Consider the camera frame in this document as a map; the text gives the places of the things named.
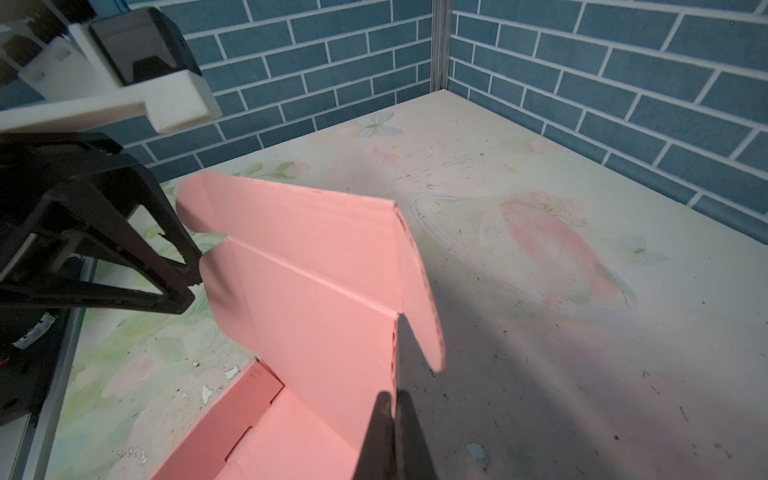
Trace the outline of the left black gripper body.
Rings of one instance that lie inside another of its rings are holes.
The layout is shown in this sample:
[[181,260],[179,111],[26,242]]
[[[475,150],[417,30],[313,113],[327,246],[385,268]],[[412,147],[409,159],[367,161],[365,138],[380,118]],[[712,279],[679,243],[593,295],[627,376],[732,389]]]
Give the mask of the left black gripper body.
[[[85,257],[117,255],[115,237],[96,225],[125,221],[117,185],[128,176],[128,155],[100,134],[2,136],[2,419],[41,408],[65,313],[128,300],[119,287],[81,277]],[[54,319],[52,336],[45,314]]]

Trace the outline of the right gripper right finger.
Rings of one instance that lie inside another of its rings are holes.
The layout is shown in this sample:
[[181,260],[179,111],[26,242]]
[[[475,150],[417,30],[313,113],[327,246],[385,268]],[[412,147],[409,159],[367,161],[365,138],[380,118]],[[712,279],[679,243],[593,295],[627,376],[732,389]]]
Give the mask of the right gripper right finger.
[[417,410],[406,390],[397,391],[395,411],[396,479],[437,480]]

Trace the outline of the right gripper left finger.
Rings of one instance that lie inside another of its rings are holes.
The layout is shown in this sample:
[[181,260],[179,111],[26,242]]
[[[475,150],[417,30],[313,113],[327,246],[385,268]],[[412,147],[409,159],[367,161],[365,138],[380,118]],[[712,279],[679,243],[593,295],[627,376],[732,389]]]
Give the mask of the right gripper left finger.
[[395,423],[392,395],[380,392],[375,400],[353,480],[391,480],[396,476]]

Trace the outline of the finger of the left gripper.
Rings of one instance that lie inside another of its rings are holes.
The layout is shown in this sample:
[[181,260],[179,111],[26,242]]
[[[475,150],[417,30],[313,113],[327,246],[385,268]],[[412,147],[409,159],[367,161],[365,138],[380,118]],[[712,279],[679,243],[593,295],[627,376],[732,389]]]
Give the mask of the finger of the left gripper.
[[[151,291],[70,278],[79,255],[123,266]],[[28,167],[1,177],[1,305],[180,314],[201,252],[140,164]]]

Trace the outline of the pink paper box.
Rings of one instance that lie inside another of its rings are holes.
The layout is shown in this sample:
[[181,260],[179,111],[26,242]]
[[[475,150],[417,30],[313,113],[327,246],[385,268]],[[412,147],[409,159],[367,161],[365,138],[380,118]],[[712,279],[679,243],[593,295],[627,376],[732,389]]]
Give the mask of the pink paper box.
[[393,201],[203,172],[184,225],[223,240],[200,272],[218,328],[254,358],[156,471],[159,479],[352,479],[398,323],[446,362],[418,248]]

